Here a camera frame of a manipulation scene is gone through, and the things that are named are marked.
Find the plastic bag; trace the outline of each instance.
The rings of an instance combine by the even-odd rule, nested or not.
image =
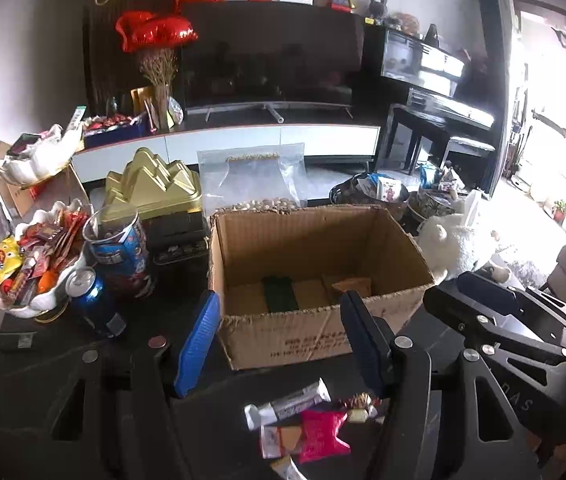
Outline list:
[[[263,200],[305,207],[304,147],[300,143],[198,152],[205,217],[228,206],[254,209]]]

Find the nuts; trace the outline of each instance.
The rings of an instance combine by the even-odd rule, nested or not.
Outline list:
[[[265,198],[263,200],[248,200],[237,204],[226,205],[216,210],[217,213],[228,211],[294,211],[299,206],[291,198]]]

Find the white cabinet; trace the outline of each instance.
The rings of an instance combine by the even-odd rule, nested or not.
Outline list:
[[[100,180],[108,176],[110,171],[123,173],[125,165],[134,158],[138,148],[147,148],[165,162],[168,160],[165,137],[148,137],[76,153],[72,158],[74,169],[81,182]]]
[[[238,126],[172,134],[166,137],[168,158],[170,162],[182,160],[185,164],[198,164],[196,152],[277,146],[280,134],[280,126]]]
[[[374,155],[379,128],[336,124],[291,124],[281,127],[281,144],[305,143],[305,156]]]

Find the green item in box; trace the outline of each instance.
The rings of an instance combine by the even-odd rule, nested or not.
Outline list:
[[[292,280],[287,276],[278,278],[266,276],[262,280],[265,301],[270,312],[291,312],[298,310],[298,303],[292,288]]]

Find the plush bunny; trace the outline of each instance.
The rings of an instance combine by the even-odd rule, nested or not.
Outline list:
[[[478,221],[479,201],[480,193],[474,194],[466,199],[462,214],[432,216],[419,227],[418,246],[437,285],[481,267],[498,283],[510,278],[510,269],[490,260],[498,233]]]
[[[382,20],[387,14],[387,0],[381,0],[380,2],[377,2],[376,0],[369,0],[367,12],[370,18]]]

